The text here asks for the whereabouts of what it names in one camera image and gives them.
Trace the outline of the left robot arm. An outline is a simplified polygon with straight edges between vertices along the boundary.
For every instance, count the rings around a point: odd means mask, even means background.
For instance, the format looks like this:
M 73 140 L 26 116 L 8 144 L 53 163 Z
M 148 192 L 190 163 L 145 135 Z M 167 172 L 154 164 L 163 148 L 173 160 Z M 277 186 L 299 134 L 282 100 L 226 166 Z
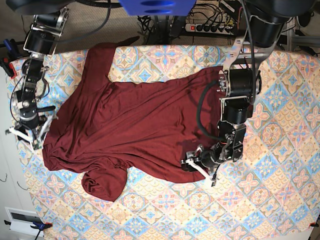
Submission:
M 207 187 L 216 185 L 219 167 L 228 161 L 237 162 L 243 156 L 245 122 L 253 115 L 256 96 L 262 90 L 260 64 L 274 50 L 288 16 L 269 15 L 243 7 L 238 20 L 238 31 L 232 48 L 226 56 L 218 80 L 210 82 L 203 90 L 196 110 L 199 129 L 216 144 L 188 151 L 181 161 L 184 171 L 198 171 L 204 176 Z M 218 136 L 213 136 L 201 122 L 201 111 L 208 91 L 218 84 L 218 91 L 225 94 L 220 100 Z

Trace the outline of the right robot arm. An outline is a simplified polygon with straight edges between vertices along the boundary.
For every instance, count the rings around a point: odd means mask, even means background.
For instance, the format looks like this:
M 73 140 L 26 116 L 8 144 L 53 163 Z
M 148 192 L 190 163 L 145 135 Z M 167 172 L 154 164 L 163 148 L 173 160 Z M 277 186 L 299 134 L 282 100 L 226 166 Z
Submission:
M 69 9 L 34 15 L 23 49 L 30 55 L 21 67 L 21 88 L 14 89 L 10 97 L 10 110 L 17 112 L 15 124 L 5 132 L 28 143 L 31 149 L 42 149 L 50 125 L 56 119 L 55 106 L 38 107 L 38 103 L 50 92 L 45 78 L 49 67 L 44 58 L 52 56 L 61 38 L 69 16 Z

